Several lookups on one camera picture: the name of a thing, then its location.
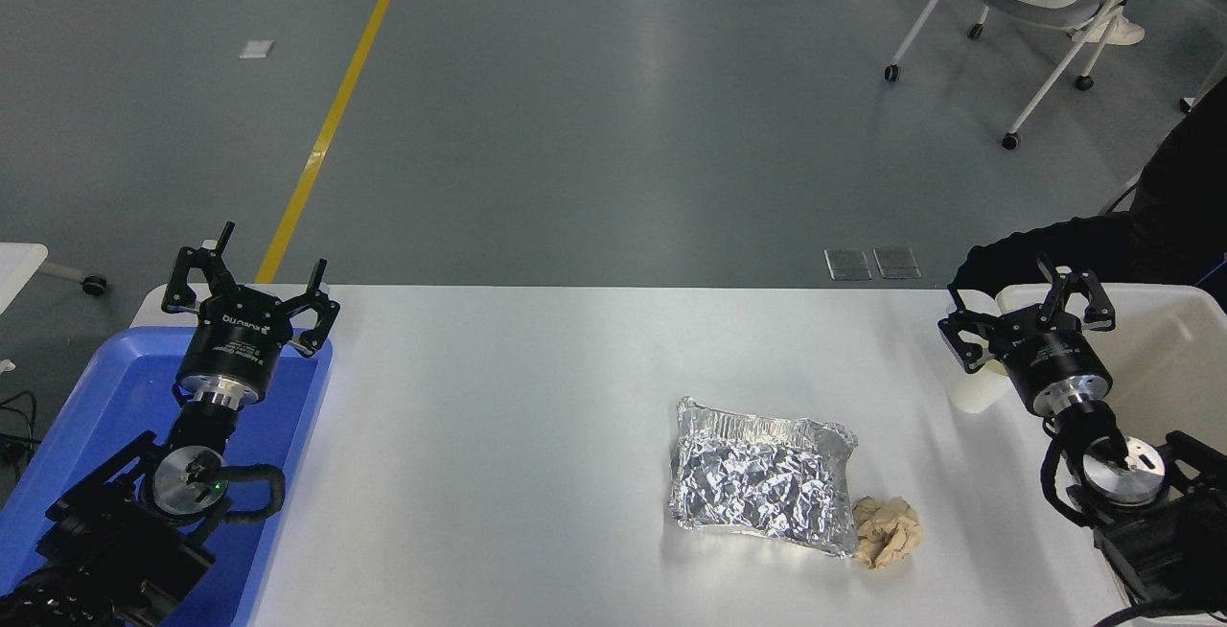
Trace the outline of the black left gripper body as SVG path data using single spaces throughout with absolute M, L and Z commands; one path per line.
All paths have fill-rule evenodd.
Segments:
M 188 286 L 178 287 L 178 310 L 196 313 L 198 329 L 178 369 L 179 388 L 212 379 L 245 388 L 271 387 L 292 318 L 299 312 L 275 294 L 245 286 L 215 291 L 201 303 Z

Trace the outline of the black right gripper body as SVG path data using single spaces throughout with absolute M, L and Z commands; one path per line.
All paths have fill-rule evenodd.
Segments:
M 1110 373 L 1070 313 L 1021 309 L 996 318 L 987 348 L 1022 400 L 1101 400 Z

